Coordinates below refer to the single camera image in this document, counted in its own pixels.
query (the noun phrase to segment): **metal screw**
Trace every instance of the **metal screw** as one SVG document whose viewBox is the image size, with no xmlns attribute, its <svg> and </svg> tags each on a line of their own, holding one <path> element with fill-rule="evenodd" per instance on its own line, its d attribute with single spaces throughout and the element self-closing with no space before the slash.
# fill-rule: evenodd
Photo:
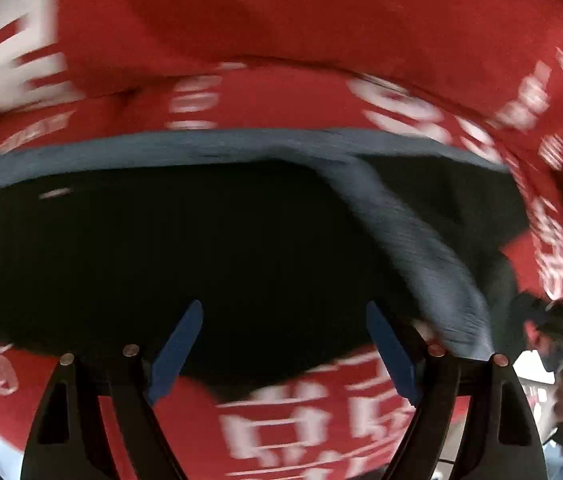
<svg viewBox="0 0 563 480">
<path fill-rule="evenodd" d="M 126 357 L 135 357 L 135 355 L 137 355 L 138 353 L 140 353 L 140 347 L 138 347 L 137 345 L 126 345 L 124 347 L 124 355 Z"/>
<path fill-rule="evenodd" d="M 60 365 L 62 366 L 68 366 L 73 364 L 73 361 L 75 360 L 75 356 L 73 354 L 63 354 L 62 357 L 60 357 Z"/>
<path fill-rule="evenodd" d="M 446 348 L 437 344 L 428 345 L 428 353 L 433 357 L 444 357 L 446 355 Z"/>
<path fill-rule="evenodd" d="M 508 363 L 510 361 L 508 361 L 508 358 L 504 355 L 504 354 L 495 354 L 493 356 L 493 362 L 497 365 L 497 366 L 508 366 Z"/>
</svg>

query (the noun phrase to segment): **gray trim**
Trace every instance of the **gray trim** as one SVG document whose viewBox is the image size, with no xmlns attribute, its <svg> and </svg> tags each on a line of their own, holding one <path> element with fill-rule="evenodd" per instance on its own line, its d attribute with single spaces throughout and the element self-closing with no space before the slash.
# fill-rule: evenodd
<svg viewBox="0 0 563 480">
<path fill-rule="evenodd" d="M 360 155 L 444 156 L 507 171 L 434 140 L 375 130 L 213 130 L 94 139 L 0 155 L 0 188 L 41 176 L 88 170 L 285 160 L 320 174 L 363 222 L 402 274 L 425 316 L 454 354 L 492 354 L 489 313 L 457 255 Z"/>
</svg>

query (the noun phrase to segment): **red fabric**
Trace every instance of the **red fabric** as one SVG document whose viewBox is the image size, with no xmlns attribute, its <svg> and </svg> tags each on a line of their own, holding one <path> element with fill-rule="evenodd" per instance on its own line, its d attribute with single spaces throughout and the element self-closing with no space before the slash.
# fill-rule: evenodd
<svg viewBox="0 0 563 480">
<path fill-rule="evenodd" d="M 521 290 L 563 297 L 563 0 L 0 0 L 0 152 L 283 126 L 431 137 L 507 164 L 532 229 L 503 252 Z M 389 460 L 409 420 L 376 354 L 359 354 L 250 405 L 181 379 L 156 413 L 191 478 L 354 476 Z M 0 434 L 17 447 L 54 364 L 0 347 Z M 325 434 L 248 456 L 231 433 L 281 419 L 257 427 L 261 446 L 302 440 L 304 423 Z"/>
</svg>

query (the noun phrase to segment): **red object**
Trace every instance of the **red object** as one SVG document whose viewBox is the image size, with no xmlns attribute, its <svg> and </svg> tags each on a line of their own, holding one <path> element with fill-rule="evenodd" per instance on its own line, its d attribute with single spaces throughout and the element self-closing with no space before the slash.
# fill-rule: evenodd
<svg viewBox="0 0 563 480">
<path fill-rule="evenodd" d="M 0 0 L 0 152 L 336 126 L 507 164 L 532 229 L 503 252 L 521 290 L 563 298 L 563 0 Z M 156 413 L 191 478 L 351 477 L 390 459 L 410 417 L 372 349 L 359 355 L 245 404 L 182 378 Z M 0 434 L 19 448 L 55 362 L 0 347 Z"/>
</svg>

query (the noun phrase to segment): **silver rivet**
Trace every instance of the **silver rivet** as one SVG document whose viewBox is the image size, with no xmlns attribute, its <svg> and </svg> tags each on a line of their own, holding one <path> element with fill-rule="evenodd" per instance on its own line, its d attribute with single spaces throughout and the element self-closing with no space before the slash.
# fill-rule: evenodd
<svg viewBox="0 0 563 480">
<path fill-rule="evenodd" d="M 135 357 L 138 353 L 140 353 L 140 347 L 137 345 L 131 344 L 124 347 L 124 355 L 126 357 Z"/>
<path fill-rule="evenodd" d="M 495 354 L 493 356 L 493 362 L 497 365 L 497 366 L 508 366 L 508 363 L 510 361 L 508 361 L 508 358 L 504 355 L 504 354 Z"/>
<path fill-rule="evenodd" d="M 428 345 L 428 353 L 433 357 L 444 357 L 446 355 L 446 348 L 437 344 Z"/>
<path fill-rule="evenodd" d="M 62 357 L 60 357 L 60 365 L 62 366 L 68 366 L 73 364 L 73 361 L 75 360 L 75 356 L 73 354 L 63 354 Z"/>
</svg>

